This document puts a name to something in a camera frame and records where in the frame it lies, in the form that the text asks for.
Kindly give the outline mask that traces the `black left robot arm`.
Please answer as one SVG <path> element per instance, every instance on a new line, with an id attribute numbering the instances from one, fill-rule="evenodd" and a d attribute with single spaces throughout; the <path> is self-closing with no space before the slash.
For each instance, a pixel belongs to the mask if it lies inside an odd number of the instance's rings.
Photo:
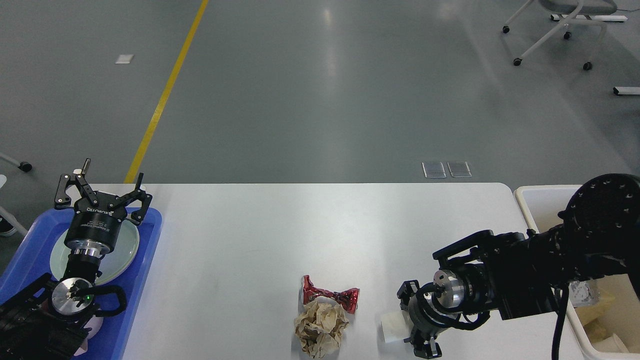
<path id="1" fill-rule="evenodd" d="M 115 250 L 123 223 L 139 226 L 153 196 L 140 173 L 133 191 L 110 194 L 86 180 L 90 159 L 79 173 L 61 174 L 56 210 L 73 209 L 64 239 L 70 249 L 60 280 L 44 273 L 1 305 L 3 360 L 70 360 L 89 335 L 92 318 L 114 317 L 128 299 L 119 285 L 97 285 L 102 259 Z"/>

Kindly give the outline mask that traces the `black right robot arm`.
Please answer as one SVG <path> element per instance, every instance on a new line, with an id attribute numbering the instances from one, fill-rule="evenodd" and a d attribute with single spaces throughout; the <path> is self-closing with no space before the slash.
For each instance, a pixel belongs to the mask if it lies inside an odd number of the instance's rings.
<path id="1" fill-rule="evenodd" d="M 558 212 L 561 224 L 538 233 L 477 231 L 437 251 L 433 280 L 407 280 L 397 291 L 412 323 L 405 343 L 418 358 L 442 356 L 448 329 L 473 331 L 498 310 L 504 321 L 554 312 L 551 358 L 559 358 L 574 281 L 627 275 L 639 292 L 640 183 L 603 174 L 583 184 Z"/>

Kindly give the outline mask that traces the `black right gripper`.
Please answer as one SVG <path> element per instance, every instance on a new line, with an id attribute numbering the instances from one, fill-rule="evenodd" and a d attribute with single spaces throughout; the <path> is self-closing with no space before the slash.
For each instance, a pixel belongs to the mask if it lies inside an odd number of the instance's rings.
<path id="1" fill-rule="evenodd" d="M 461 314 L 443 314 L 432 307 L 432 301 L 429 295 L 423 295 L 425 299 L 423 305 L 418 302 L 416 292 L 419 290 L 418 280 L 406 280 L 397 290 L 397 298 L 400 300 L 400 310 L 408 312 L 413 328 L 409 337 L 404 338 L 405 344 L 411 344 L 413 353 L 416 357 L 426 360 L 432 360 L 442 357 L 442 350 L 437 342 L 438 336 L 445 330 L 448 330 L 446 324 L 433 319 L 427 309 L 433 310 L 442 317 L 446 317 L 453 321 L 459 321 Z"/>

